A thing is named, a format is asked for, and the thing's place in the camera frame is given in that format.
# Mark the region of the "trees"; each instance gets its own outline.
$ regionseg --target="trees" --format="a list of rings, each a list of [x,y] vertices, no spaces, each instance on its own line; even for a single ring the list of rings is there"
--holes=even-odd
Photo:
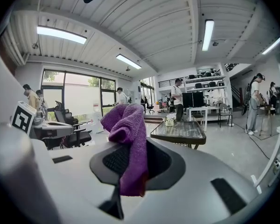
[[[45,71],[43,79],[52,82],[55,80],[55,76],[58,74],[59,74],[59,72]]]
[[[88,83],[89,83],[89,86],[91,86],[91,87],[98,87],[99,78],[90,77],[88,79]],[[106,89],[106,90],[115,90],[115,82],[112,80],[102,79],[101,87],[102,87],[102,89]]]
[[[90,77],[88,79],[89,86],[91,87],[98,87],[99,80],[96,77]]]

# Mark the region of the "white desk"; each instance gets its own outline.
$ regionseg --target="white desk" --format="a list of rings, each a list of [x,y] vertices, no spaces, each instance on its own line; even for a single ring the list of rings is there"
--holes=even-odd
[[[203,106],[196,108],[187,108],[187,121],[192,121],[192,111],[204,111],[204,131],[207,130],[207,113],[208,110],[218,110],[219,107],[214,106]]]
[[[257,187],[259,185],[259,183],[263,180],[263,178],[266,176],[267,172],[269,171],[271,165],[275,161],[275,158],[276,158],[276,156],[278,154],[278,151],[279,151],[279,148],[280,148],[280,126],[277,127],[277,132],[279,133],[279,137],[278,137],[276,146],[275,146],[275,148],[273,150],[273,153],[271,155],[271,158],[270,158],[269,162],[267,163],[265,169],[263,170],[262,174],[260,175],[259,179],[254,184],[254,187]]]

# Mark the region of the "computer monitor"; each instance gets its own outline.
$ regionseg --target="computer monitor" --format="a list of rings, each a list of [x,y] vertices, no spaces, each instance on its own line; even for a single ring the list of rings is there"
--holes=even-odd
[[[193,107],[193,97],[192,93],[183,93],[182,94],[182,102],[184,108]]]
[[[193,107],[202,107],[202,106],[204,106],[203,92],[194,92]]]

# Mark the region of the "purple towel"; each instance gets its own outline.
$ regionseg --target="purple towel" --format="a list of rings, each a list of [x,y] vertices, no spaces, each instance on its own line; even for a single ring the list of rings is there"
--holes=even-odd
[[[101,120],[110,132],[110,141],[132,145],[129,165],[120,179],[120,194],[123,196],[144,196],[145,193],[148,168],[143,111],[143,106],[138,104],[121,104]]]

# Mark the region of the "ceiling light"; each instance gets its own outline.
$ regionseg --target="ceiling light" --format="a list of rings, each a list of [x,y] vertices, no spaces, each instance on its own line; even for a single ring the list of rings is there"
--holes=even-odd
[[[85,41],[87,40],[86,37],[77,35],[68,31],[56,29],[56,28],[49,28],[49,27],[43,27],[43,26],[38,26],[37,27],[37,34],[40,35],[50,35],[50,36],[55,36],[63,39],[67,39],[73,42],[78,42],[81,44],[84,44]]]
[[[270,45],[262,54],[265,55],[270,50],[272,50],[275,46],[277,46],[279,43],[280,43],[280,37],[272,45]]]
[[[215,22],[214,20],[205,20],[205,31],[204,31],[204,39],[202,50],[206,51],[209,49],[211,35],[213,33]]]
[[[141,69],[142,68],[141,66],[137,65],[135,62],[132,62],[130,59],[126,58],[125,56],[123,56],[121,54],[119,54],[116,58],[125,62],[125,63],[127,63],[127,64],[129,64],[129,65],[131,65],[131,66],[133,66],[136,69]]]

